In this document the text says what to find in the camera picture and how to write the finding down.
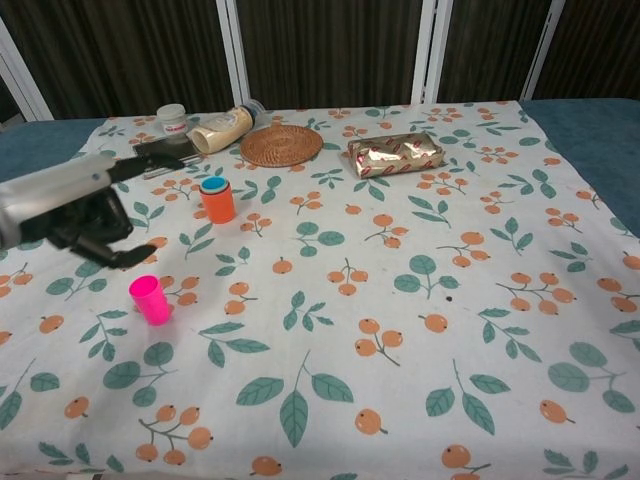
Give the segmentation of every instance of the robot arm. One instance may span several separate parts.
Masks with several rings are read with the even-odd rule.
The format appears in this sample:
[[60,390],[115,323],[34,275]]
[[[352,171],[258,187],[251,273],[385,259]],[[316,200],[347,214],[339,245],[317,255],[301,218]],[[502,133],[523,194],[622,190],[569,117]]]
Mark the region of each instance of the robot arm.
[[147,170],[183,167],[178,159],[162,154],[118,161],[93,155],[2,183],[0,248],[47,238],[99,265],[132,267],[156,247],[140,245],[126,252],[108,247],[133,230],[111,184]]

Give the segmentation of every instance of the orange cup with blue lid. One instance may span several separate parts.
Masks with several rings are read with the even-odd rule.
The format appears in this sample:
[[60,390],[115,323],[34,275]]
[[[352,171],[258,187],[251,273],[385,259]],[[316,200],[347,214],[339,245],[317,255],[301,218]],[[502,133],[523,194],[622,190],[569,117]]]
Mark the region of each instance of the orange cup with blue lid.
[[206,178],[200,184],[200,197],[211,223],[227,223],[236,216],[231,184],[226,178]]

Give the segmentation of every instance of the blue lid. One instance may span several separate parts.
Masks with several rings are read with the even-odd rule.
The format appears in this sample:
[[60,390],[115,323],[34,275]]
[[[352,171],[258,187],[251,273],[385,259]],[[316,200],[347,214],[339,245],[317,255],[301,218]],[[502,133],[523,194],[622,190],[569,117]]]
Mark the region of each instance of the blue lid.
[[219,193],[225,188],[229,182],[224,177],[209,177],[200,184],[200,189],[204,193]]

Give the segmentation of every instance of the pink cup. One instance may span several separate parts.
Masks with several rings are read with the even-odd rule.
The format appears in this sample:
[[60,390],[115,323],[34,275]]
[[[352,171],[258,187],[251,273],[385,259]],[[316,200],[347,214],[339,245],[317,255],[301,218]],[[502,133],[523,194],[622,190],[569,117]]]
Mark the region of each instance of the pink cup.
[[153,275],[138,277],[129,286],[129,295],[149,325],[158,326],[167,323],[171,316],[167,297],[160,281]]

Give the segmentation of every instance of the gift-wrapped box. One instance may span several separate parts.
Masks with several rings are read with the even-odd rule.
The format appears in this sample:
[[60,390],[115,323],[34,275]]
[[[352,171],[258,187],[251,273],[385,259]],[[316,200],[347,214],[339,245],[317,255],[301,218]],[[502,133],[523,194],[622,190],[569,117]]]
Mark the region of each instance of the gift-wrapped box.
[[444,151],[426,133],[406,133],[352,140],[349,158],[360,178],[435,168]]

